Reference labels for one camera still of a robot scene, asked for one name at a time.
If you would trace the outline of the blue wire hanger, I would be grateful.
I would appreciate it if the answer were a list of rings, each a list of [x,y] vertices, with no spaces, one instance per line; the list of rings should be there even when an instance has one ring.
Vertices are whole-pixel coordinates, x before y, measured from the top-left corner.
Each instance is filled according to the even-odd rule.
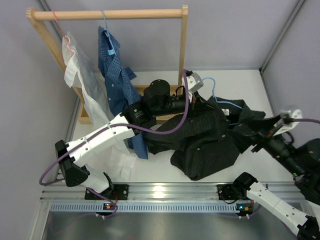
[[[213,87],[212,87],[212,98],[215,100],[217,105],[221,108],[223,114],[227,117],[229,121],[229,126],[234,127],[236,126],[239,121],[236,120],[235,116],[232,116],[236,109],[243,110],[244,108],[244,100],[243,99],[225,99],[221,97],[217,97],[215,94],[216,89],[216,80],[213,77],[204,77],[201,79],[202,81],[205,80],[212,80]]]

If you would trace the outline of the black pinstriped shirt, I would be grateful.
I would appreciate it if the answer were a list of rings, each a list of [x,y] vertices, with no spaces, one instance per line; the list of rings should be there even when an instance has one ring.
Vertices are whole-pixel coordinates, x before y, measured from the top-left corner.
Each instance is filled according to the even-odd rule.
[[[264,111],[252,110],[242,99],[210,97],[208,107],[188,117],[175,132],[145,133],[144,142],[154,155],[173,150],[170,163],[190,180],[198,181],[232,166],[240,152],[230,135],[244,119],[263,119]]]

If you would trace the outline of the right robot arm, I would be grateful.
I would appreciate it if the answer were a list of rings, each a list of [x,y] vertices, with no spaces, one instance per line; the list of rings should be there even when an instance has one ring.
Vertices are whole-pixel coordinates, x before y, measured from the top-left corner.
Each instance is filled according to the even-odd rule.
[[[265,151],[291,177],[293,185],[313,210],[310,215],[291,207],[267,189],[256,176],[241,173],[232,183],[232,192],[239,198],[257,202],[277,217],[298,240],[320,238],[320,140],[313,138],[299,147],[283,134],[299,123],[315,123],[319,120],[302,117],[298,112],[281,113],[265,119],[244,119],[231,134],[240,152]]]

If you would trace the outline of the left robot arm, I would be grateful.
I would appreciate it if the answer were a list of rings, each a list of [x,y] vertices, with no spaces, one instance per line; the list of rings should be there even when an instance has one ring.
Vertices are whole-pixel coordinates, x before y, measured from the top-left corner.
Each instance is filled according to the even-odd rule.
[[[67,187],[82,185],[90,188],[103,200],[113,195],[114,186],[105,172],[88,166],[94,154],[114,144],[145,132],[156,125],[158,116],[207,110],[196,92],[204,85],[194,75],[186,78],[182,95],[171,95],[171,86],[162,79],[154,80],[143,90],[141,100],[129,105],[106,125],[74,141],[55,143],[58,165]]]

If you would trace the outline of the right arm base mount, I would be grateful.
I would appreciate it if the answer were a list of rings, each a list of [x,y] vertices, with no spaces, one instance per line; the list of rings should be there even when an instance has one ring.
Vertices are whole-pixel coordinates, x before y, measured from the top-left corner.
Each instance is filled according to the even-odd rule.
[[[231,218],[249,220],[262,209],[261,205],[255,207],[255,201],[249,199],[244,190],[239,190],[231,183],[218,184],[217,194],[220,201],[228,205],[236,204],[238,213]]]

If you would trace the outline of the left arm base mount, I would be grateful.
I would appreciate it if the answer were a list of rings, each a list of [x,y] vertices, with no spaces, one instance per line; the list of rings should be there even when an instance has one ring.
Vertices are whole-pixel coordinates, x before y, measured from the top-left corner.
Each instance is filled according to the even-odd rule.
[[[96,193],[93,190],[86,189],[84,199],[88,201],[102,201],[102,212],[96,212],[102,218],[112,217],[118,211],[118,201],[126,201],[129,195],[128,184],[115,184],[113,190],[105,190]]]

